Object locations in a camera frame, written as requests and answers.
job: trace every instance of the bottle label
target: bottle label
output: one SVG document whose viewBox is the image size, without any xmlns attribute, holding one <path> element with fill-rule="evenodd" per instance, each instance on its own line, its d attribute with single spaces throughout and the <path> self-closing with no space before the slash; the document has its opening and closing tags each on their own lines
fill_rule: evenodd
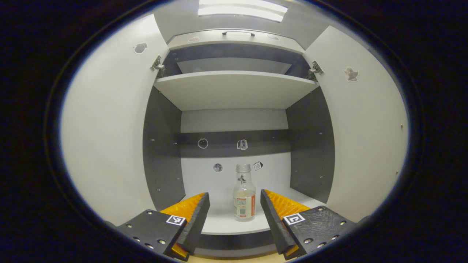
<svg viewBox="0 0 468 263">
<path fill-rule="evenodd" d="M 250 197 L 234 197 L 236 217 L 247 219 L 255 215 L 255 195 Z"/>
</svg>

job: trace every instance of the cabinet handle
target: cabinet handle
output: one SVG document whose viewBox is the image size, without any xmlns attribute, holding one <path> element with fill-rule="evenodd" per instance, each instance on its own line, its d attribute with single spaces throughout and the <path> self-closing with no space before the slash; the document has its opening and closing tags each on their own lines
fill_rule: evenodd
<svg viewBox="0 0 468 263">
<path fill-rule="evenodd" d="M 251 37 L 255 37 L 255 34 L 254 33 L 251 33 L 251 32 L 245 32 L 245 31 L 224 31 L 223 32 L 223 35 L 227 35 L 228 32 L 239 32 L 239 33 L 247 33 L 247 34 L 250 34 Z"/>
</svg>

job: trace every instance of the gray cabinet side panel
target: gray cabinet side panel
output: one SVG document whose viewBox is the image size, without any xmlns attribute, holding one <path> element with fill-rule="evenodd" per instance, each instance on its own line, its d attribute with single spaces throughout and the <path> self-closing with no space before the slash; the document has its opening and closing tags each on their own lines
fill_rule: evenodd
<svg viewBox="0 0 468 263">
<path fill-rule="evenodd" d="M 143 127 L 143 163 L 146 183 L 156 209 L 162 210 L 185 196 L 179 145 L 182 112 L 152 87 Z"/>
<path fill-rule="evenodd" d="M 335 170 L 335 141 L 327 102 L 316 88 L 286 109 L 291 142 L 290 187 L 326 203 Z"/>
</svg>

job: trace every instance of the ceiling light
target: ceiling light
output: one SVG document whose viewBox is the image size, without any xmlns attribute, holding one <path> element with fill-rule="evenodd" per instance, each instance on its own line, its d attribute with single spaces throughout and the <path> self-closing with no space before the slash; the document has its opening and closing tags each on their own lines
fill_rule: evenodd
<svg viewBox="0 0 468 263">
<path fill-rule="evenodd" d="M 249 15 L 281 22 L 287 7 L 263 0 L 200 0 L 198 15 Z"/>
</svg>

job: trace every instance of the glass bottle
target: glass bottle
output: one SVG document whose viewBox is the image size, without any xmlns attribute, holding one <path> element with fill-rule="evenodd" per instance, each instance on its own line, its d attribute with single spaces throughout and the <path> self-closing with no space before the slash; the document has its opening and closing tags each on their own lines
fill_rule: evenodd
<svg viewBox="0 0 468 263">
<path fill-rule="evenodd" d="M 237 181 L 233 191 L 234 215 L 237 221 L 251 221 L 255 216 L 255 186 L 252 184 L 250 164 L 236 166 Z"/>
</svg>

